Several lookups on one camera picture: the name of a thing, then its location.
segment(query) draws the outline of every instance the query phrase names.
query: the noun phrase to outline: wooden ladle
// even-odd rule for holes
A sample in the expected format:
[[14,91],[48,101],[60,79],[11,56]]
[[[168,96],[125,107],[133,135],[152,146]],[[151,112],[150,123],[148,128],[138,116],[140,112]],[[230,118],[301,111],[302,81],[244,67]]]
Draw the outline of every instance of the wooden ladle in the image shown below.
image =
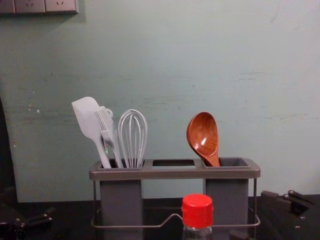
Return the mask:
[[201,112],[191,119],[186,129],[186,139],[193,151],[207,164],[220,167],[218,128],[210,113]]

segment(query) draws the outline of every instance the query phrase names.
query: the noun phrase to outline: spatula handle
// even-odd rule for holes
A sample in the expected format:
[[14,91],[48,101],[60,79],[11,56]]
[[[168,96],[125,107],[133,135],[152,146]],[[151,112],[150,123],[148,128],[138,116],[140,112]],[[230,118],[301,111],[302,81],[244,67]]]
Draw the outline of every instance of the spatula handle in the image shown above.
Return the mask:
[[115,129],[114,131],[115,131],[113,133],[114,145],[113,145],[112,150],[113,150],[114,158],[115,158],[115,161],[116,161],[118,168],[123,168],[124,165],[122,164],[121,157],[120,157],[118,138],[117,138],[117,130]]
[[102,147],[101,143],[97,144],[96,143],[96,148],[98,150],[101,162],[102,162],[102,166],[104,169],[110,169],[111,165],[110,165],[110,161],[109,158],[107,157],[104,148]]

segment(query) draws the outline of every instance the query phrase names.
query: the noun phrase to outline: electrical socket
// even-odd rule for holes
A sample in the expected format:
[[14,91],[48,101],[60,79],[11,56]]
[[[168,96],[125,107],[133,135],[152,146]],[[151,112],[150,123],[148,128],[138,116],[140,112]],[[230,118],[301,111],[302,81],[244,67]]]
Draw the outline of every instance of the electrical socket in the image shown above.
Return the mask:
[[45,0],[15,0],[16,13],[45,13]]
[[77,0],[45,0],[46,12],[77,13]]
[[15,0],[0,0],[0,14],[14,14]]

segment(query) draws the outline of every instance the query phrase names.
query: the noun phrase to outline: plastic bottle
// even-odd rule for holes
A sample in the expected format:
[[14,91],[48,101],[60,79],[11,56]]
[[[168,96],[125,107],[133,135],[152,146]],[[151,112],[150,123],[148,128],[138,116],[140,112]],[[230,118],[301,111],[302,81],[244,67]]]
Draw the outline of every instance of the plastic bottle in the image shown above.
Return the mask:
[[204,194],[190,194],[182,200],[183,240],[214,240],[212,199]]

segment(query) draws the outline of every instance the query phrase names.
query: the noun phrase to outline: gray plastic container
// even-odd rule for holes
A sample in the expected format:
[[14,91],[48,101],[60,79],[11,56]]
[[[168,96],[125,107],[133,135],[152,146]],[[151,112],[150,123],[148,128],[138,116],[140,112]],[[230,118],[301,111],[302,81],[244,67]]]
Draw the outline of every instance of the gray plastic container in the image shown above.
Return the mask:
[[[217,240],[229,240],[229,231],[248,224],[249,179],[254,179],[254,199],[260,168],[252,160],[222,157],[221,167],[206,166],[201,159],[145,160],[142,168],[102,168],[97,162],[89,171],[94,182],[100,182],[101,220],[103,240],[143,240],[143,199],[141,181],[146,179],[203,179],[203,192],[213,199],[214,228]],[[177,168],[173,166],[190,166]],[[256,216],[256,201],[253,213]]]

